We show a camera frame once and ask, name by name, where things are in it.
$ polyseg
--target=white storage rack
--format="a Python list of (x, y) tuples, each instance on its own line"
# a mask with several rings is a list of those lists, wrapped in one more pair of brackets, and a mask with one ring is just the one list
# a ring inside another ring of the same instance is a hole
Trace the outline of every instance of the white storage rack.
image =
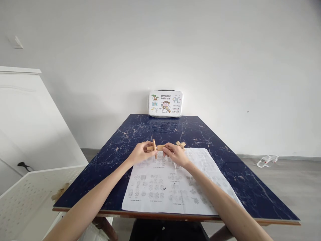
[[(0, 196), (0, 241), (42, 240), (64, 212), (54, 212), (51, 196), (71, 184), (85, 166), (56, 168), (27, 173)], [(112, 224), (113, 218), (107, 218)], [(108, 240), (93, 224), (79, 240)]]

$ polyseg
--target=airplane illustration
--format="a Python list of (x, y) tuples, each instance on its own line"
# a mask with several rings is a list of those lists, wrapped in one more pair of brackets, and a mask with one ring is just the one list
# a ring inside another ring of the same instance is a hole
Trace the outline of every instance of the airplane illustration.
[(174, 99), (175, 99), (175, 100), (174, 100), (174, 102), (177, 102), (177, 103), (178, 103), (178, 99), (179, 99), (179, 97), (177, 97), (177, 98), (176, 98), (176, 97), (174, 97)]

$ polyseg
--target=dark blue marble table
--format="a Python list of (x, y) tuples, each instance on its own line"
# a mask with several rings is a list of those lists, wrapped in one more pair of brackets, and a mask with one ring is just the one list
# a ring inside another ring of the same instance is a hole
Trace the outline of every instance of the dark blue marble table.
[[(206, 148), (253, 218), (261, 224), (298, 224), (300, 219), (197, 116), (153, 118), (146, 114), (131, 114), (56, 202), (54, 210), (70, 209), (111, 174), (129, 156), (137, 143), (152, 139), (156, 140), (157, 145), (184, 141), (186, 148)], [(131, 171), (132, 169), (112, 190), (102, 206), (101, 214), (135, 218), (219, 220), (217, 216), (122, 211), (121, 205)]]

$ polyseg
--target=hand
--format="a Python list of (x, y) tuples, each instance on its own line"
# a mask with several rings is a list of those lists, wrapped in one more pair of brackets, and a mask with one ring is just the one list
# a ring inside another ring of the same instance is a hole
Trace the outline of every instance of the hand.
[(173, 162), (185, 168), (191, 161), (187, 158), (180, 146), (166, 143), (163, 147), (163, 156), (168, 155)]
[(147, 152), (147, 147), (152, 146), (153, 143), (150, 141), (138, 143), (134, 150), (131, 152), (127, 160), (132, 164), (140, 163), (147, 158), (154, 156), (157, 153), (156, 151)]

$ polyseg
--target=gray floor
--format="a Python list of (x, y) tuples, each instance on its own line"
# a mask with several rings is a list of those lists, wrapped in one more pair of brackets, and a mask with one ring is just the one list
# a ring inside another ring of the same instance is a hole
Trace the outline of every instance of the gray floor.
[[(90, 161), (95, 155), (85, 153)], [(275, 240), (321, 240), (321, 162), (278, 160), (271, 168), (256, 166), (258, 159), (242, 161), (301, 219), (302, 226), (264, 227)], [(134, 219), (114, 218), (119, 241), (129, 240)], [(202, 223), (211, 236), (223, 224)]]

